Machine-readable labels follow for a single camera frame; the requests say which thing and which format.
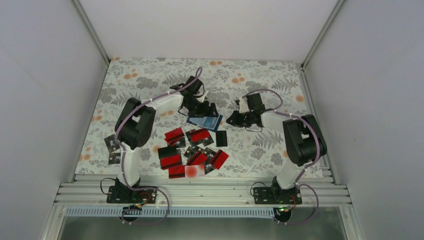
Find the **blue leather card holder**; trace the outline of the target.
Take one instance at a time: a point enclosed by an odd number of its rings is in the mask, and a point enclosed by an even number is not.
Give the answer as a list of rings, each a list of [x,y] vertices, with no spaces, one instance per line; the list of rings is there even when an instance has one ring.
[[[220,126],[223,116],[206,116],[206,117],[188,117],[186,122],[207,129],[212,132],[216,132]]]

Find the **black card apart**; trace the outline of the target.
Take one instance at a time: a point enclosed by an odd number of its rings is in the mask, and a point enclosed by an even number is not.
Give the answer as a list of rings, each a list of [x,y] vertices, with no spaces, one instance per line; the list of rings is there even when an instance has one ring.
[[[227,147],[228,146],[228,137],[226,130],[217,130],[215,133],[215,140],[217,147]]]

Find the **white card with red circle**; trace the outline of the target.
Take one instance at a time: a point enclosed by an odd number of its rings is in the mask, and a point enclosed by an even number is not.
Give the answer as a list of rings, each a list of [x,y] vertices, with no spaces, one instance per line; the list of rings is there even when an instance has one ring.
[[[204,177],[205,174],[205,166],[201,165],[186,165],[184,167],[184,174],[186,178],[200,178]]]

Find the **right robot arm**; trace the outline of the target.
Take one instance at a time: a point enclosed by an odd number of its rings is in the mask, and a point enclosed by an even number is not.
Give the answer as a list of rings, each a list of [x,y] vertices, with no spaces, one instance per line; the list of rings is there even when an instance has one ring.
[[[266,108],[259,93],[246,94],[237,99],[235,104],[237,109],[226,120],[231,126],[248,128],[256,125],[284,134],[289,162],[273,178],[270,187],[272,200],[282,204],[298,189],[297,183],[306,170],[327,154],[327,143],[316,117]]]

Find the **red card top centre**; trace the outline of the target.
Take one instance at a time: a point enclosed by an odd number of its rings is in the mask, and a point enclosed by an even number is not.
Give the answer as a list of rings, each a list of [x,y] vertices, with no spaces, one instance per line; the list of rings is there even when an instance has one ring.
[[[191,147],[195,147],[200,144],[203,144],[204,147],[207,147],[214,143],[210,132],[205,128],[192,129],[187,131],[185,135],[188,138]]]

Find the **red card right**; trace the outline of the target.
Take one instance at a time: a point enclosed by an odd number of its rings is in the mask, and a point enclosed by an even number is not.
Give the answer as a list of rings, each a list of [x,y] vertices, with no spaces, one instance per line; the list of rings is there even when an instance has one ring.
[[[229,155],[224,152],[223,150],[219,150],[209,161],[209,163],[219,170],[222,165],[226,162],[226,160],[229,158]]]

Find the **red card top left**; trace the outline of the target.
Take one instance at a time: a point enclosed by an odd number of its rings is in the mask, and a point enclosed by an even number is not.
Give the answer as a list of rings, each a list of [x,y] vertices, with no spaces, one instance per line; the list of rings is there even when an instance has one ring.
[[[165,141],[170,146],[173,146],[176,142],[178,142],[184,136],[185,135],[184,135],[183,129],[181,127],[175,128],[175,129],[165,133]]]

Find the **red card pile centre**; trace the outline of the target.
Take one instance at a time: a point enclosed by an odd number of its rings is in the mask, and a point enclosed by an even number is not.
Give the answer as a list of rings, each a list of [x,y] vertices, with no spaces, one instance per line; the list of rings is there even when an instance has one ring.
[[[206,160],[208,160],[208,157],[203,154],[201,151],[197,151],[194,153],[187,161],[187,166],[197,166],[202,165]]]

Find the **black card left pile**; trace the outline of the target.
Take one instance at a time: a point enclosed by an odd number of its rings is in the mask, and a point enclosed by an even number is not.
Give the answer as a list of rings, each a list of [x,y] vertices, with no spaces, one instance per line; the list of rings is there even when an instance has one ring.
[[[158,158],[161,160],[164,158],[180,155],[181,151],[175,146],[166,146],[166,147],[158,148],[157,154],[158,154]]]

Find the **red card bottom left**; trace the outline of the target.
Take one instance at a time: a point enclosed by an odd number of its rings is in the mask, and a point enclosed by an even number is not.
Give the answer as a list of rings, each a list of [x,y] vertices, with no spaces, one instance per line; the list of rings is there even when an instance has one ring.
[[[160,168],[166,170],[176,166],[182,165],[182,158],[180,155],[172,155],[160,159]]]

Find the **red card bottom edge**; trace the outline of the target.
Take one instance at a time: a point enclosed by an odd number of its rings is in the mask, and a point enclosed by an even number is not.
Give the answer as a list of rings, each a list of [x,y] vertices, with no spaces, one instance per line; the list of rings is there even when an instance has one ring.
[[[176,165],[168,169],[169,179],[178,179],[178,178],[185,178],[185,177],[186,177],[186,173],[185,173],[184,165]]]

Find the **black vip card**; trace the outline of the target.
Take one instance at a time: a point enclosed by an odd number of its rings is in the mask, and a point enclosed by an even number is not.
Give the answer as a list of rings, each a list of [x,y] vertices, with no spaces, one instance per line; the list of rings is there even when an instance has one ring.
[[[104,143],[109,153],[115,152],[121,148],[120,145],[116,142],[115,134],[109,135],[104,138]]]
[[[111,152],[108,156],[108,164],[115,165],[121,163],[121,153],[120,152]]]

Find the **floral table mat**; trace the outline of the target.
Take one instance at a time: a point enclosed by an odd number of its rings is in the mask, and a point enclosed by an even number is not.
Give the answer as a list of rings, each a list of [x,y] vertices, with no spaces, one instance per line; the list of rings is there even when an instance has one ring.
[[[118,164],[109,164],[105,138],[115,125],[127,100],[157,96],[171,86],[185,83],[202,67],[201,91],[228,118],[236,100],[261,89],[266,108],[302,116],[308,107],[297,66],[293,62],[116,57],[109,64],[99,98],[75,172],[77,174],[116,175]],[[272,178],[289,162],[284,135],[270,128],[252,126],[250,130],[232,127],[222,121],[226,131],[228,159],[213,177]]]

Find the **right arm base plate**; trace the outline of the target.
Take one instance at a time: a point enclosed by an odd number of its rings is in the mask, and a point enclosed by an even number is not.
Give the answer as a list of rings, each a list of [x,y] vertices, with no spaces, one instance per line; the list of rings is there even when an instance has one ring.
[[[300,205],[303,203],[300,189],[273,189],[272,187],[254,187],[252,189],[256,205]]]

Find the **aluminium frame rail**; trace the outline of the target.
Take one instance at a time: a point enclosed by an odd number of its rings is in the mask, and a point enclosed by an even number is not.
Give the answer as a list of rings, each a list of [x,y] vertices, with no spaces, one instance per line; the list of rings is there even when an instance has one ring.
[[[164,207],[167,200],[172,207],[254,207],[251,183],[159,182],[155,204]],[[352,204],[347,187],[309,183],[300,189],[302,207],[339,207]],[[62,183],[54,199],[55,205],[104,206],[107,196],[94,181]]]

